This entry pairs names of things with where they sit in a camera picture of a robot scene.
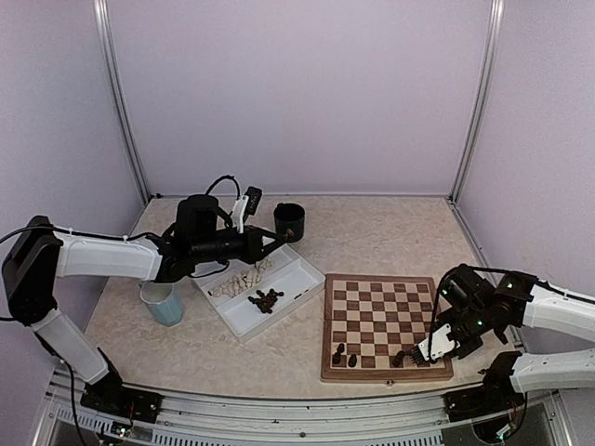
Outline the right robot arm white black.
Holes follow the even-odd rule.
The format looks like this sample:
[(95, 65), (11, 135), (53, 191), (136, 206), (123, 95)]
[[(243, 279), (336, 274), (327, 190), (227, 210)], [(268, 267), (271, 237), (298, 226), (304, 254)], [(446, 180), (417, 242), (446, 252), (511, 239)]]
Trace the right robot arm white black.
[[(491, 284), (484, 272), (482, 267), (460, 264), (441, 278), (436, 295), (450, 307), (432, 316), (427, 360), (435, 362), (449, 354), (464, 358), (481, 346), (488, 332), (505, 343), (510, 326), (594, 340), (593, 297), (516, 270), (501, 270), (500, 282)], [(499, 354), (485, 372), (475, 402), (482, 411), (493, 413), (511, 394), (593, 386), (592, 348), (553, 354), (509, 351)]]

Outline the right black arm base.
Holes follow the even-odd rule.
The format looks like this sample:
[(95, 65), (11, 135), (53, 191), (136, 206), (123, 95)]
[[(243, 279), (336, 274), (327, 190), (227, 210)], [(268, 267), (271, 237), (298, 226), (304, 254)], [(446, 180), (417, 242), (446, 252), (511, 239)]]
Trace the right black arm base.
[(527, 393), (512, 383), (514, 373), (520, 369), (521, 358), (528, 360), (530, 355), (521, 352), (500, 353), (483, 370), (483, 380), (478, 386), (445, 393), (443, 403), (449, 421), (477, 418), (524, 405)]

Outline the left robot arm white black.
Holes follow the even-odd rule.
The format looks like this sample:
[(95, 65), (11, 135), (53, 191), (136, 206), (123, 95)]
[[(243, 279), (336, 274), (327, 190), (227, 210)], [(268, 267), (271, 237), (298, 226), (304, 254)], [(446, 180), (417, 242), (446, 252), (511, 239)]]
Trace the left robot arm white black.
[(246, 224), (255, 214), (258, 196), (245, 194), (230, 212), (210, 194), (194, 194), (178, 203), (176, 219), (156, 235), (132, 237), (84, 233), (54, 226), (35, 216), (11, 232), (16, 242), (2, 263), (1, 274), (12, 321), (33, 330), (83, 381), (110, 413), (120, 413), (130, 394), (108, 359), (93, 347), (65, 315), (53, 296), (57, 278), (124, 277), (175, 283), (191, 276), (197, 265), (230, 260), (255, 264), (286, 243), (286, 236)]

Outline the wooden chess board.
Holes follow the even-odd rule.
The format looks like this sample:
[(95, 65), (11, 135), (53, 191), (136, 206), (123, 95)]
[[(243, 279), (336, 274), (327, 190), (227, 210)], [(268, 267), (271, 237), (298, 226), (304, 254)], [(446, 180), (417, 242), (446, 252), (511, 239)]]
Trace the wooden chess board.
[[(454, 377), (452, 362), (415, 364), (407, 353), (429, 334), (435, 284), (431, 277), (329, 273), (324, 284), (321, 380), (373, 382), (441, 382)], [(332, 355), (343, 343), (339, 365)], [(392, 365), (403, 350), (403, 365)], [(351, 368), (348, 359), (357, 356)]]

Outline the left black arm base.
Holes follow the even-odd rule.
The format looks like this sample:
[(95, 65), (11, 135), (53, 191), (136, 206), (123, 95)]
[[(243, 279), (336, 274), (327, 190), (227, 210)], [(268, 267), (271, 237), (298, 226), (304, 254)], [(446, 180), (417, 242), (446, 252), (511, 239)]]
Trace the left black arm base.
[(122, 377), (101, 349), (99, 354), (107, 363), (108, 373), (96, 384), (85, 384), (81, 405), (132, 421), (155, 424), (163, 396), (156, 392), (126, 387)]

